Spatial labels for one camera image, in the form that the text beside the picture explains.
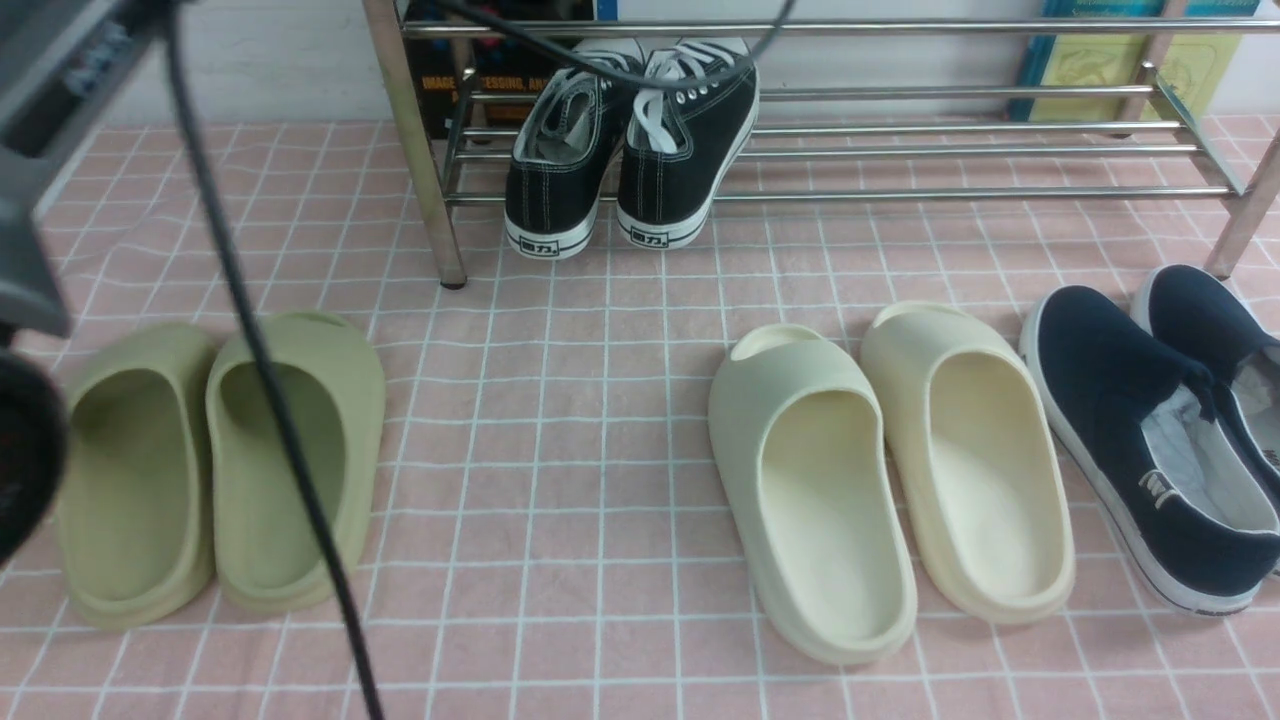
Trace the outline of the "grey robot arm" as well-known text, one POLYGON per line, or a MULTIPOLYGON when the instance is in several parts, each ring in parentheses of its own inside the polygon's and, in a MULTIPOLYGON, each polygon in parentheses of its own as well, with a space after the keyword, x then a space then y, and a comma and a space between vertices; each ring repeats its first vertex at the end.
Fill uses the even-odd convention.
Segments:
POLYGON ((1 555, 58 492, 67 419, 54 379, 15 347, 65 338, 70 310, 41 240, 42 201, 164 36, 170 1, 5 1, 1 23, 1 555))

